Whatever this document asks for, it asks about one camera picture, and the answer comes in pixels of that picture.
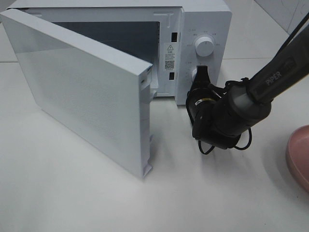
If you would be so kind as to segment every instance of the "white knob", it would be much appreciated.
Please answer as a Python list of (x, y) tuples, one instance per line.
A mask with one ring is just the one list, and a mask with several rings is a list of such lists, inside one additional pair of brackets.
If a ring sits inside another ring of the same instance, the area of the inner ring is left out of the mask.
[(195, 50), (200, 57), (209, 56), (214, 50), (213, 39), (209, 36), (202, 36), (195, 42)]

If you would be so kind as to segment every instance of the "white table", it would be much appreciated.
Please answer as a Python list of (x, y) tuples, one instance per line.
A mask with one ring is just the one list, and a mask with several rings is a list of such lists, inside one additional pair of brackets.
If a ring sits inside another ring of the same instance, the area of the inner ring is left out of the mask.
[[(255, 2), (228, 4), (221, 86), (251, 77), (287, 37)], [(309, 231), (309, 194), (285, 163), (289, 135), (309, 123), (309, 78), (274, 100), (246, 151), (201, 155), (186, 109), (155, 99), (154, 169), (139, 180), (39, 109), (10, 49), (0, 47), (1, 232)]]

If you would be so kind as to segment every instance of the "pink object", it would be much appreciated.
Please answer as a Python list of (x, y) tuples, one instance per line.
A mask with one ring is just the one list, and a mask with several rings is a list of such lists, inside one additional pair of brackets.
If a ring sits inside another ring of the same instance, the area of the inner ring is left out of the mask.
[(286, 150), (286, 162), (294, 178), (309, 192), (309, 125), (292, 133)]

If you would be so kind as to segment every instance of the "microwave control panel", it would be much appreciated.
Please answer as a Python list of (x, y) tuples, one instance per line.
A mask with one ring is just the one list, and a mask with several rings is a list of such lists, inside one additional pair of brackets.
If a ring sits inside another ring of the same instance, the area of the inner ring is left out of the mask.
[(211, 82), (217, 84), (231, 16), (229, 11), (183, 13), (177, 104), (185, 104), (197, 65), (208, 66)]

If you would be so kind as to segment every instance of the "warning label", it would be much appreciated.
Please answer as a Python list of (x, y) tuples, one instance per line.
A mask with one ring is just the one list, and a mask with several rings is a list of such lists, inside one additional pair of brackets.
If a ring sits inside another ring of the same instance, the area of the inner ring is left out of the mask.
[(176, 71), (176, 64), (178, 62), (178, 43), (165, 43), (164, 44), (164, 63), (163, 68), (166, 71)]

